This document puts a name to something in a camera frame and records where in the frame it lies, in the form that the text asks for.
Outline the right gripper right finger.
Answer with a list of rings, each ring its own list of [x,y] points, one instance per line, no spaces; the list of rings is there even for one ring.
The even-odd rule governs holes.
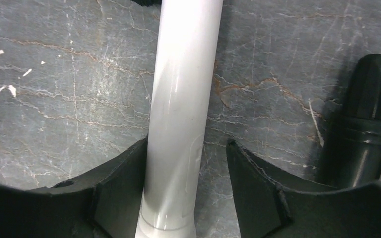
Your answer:
[[[226,146],[243,238],[381,238],[381,180],[336,189]]]

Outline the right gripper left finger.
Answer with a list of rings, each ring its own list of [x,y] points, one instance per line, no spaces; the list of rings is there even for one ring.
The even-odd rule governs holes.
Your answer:
[[[0,238],[132,238],[138,222],[147,140],[53,187],[0,185]]]

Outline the white microphone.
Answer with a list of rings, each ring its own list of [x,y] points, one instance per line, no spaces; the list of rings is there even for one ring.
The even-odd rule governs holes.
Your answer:
[[[194,238],[223,1],[161,4],[138,238]]]

